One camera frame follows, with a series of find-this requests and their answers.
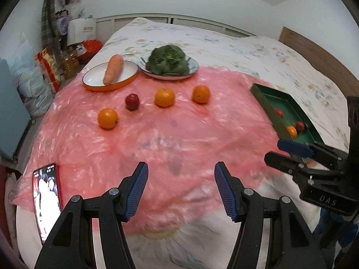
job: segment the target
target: metal screw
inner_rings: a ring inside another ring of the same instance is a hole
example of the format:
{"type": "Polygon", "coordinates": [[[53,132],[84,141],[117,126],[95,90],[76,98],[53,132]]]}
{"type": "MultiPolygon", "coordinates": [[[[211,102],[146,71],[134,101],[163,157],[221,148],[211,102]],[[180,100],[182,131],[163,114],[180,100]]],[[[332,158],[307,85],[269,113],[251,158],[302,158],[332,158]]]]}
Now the metal screw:
{"type": "Polygon", "coordinates": [[[110,195],[116,195],[119,193],[119,190],[117,188],[111,188],[108,193],[110,193],[110,195]]]}
{"type": "Polygon", "coordinates": [[[282,201],[283,201],[284,203],[290,203],[290,198],[289,198],[288,196],[283,196],[283,197],[282,197],[282,201]]]}
{"type": "Polygon", "coordinates": [[[251,195],[253,195],[254,191],[252,189],[250,189],[250,188],[246,188],[244,190],[244,193],[245,193],[245,195],[251,196],[251,195]]]}
{"type": "Polygon", "coordinates": [[[71,197],[72,202],[77,202],[79,200],[80,200],[80,195],[74,195],[74,196],[71,197]]]}

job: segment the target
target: plate with vegetable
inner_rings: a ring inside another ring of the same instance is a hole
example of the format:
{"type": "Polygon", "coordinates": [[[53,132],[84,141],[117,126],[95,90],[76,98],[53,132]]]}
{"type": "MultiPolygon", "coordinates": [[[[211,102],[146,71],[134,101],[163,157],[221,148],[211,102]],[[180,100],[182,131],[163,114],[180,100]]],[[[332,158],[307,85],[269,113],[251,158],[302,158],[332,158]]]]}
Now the plate with vegetable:
{"type": "Polygon", "coordinates": [[[175,45],[155,48],[140,59],[138,66],[148,76],[167,81],[183,80],[199,70],[198,63],[175,45]]]}
{"type": "Polygon", "coordinates": [[[131,83],[138,75],[134,62],[124,61],[114,55],[109,62],[95,66],[85,73],[82,82],[89,91],[106,92],[119,89],[131,83]]]}

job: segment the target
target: plaid blanket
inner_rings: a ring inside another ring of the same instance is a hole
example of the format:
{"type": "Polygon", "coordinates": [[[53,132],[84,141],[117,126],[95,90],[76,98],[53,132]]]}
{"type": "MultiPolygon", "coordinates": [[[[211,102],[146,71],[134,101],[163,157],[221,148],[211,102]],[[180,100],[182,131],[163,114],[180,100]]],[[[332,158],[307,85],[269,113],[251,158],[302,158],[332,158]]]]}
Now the plaid blanket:
{"type": "Polygon", "coordinates": [[[59,40],[56,28],[55,0],[44,0],[41,17],[41,39],[43,48],[52,46],[55,39],[59,40]]]}
{"type": "Polygon", "coordinates": [[[55,0],[44,0],[41,15],[42,47],[49,47],[57,66],[61,65],[59,32],[56,26],[55,0]]]}

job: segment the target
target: phone screen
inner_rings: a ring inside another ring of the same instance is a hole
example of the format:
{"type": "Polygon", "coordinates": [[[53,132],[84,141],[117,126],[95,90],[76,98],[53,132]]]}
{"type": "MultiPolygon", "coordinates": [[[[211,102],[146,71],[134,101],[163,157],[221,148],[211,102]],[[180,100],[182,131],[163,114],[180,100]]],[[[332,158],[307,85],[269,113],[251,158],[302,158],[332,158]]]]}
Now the phone screen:
{"type": "Polygon", "coordinates": [[[44,244],[53,225],[61,214],[55,163],[33,173],[33,197],[37,227],[44,244]]]}

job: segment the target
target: red bag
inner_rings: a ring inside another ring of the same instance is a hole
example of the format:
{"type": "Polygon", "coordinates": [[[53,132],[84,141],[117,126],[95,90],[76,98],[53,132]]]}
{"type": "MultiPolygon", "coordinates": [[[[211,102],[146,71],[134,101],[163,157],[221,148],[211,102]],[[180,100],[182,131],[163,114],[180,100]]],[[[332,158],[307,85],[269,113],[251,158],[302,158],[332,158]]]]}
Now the red bag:
{"type": "Polygon", "coordinates": [[[91,60],[95,56],[95,54],[100,51],[103,45],[98,40],[86,40],[83,42],[83,46],[86,52],[79,55],[79,60],[81,64],[85,64],[89,60],[91,60]]]}
{"type": "Polygon", "coordinates": [[[41,65],[43,76],[51,87],[52,93],[56,93],[60,88],[60,74],[57,65],[51,56],[51,50],[46,47],[42,52],[35,55],[35,61],[41,65]]]}

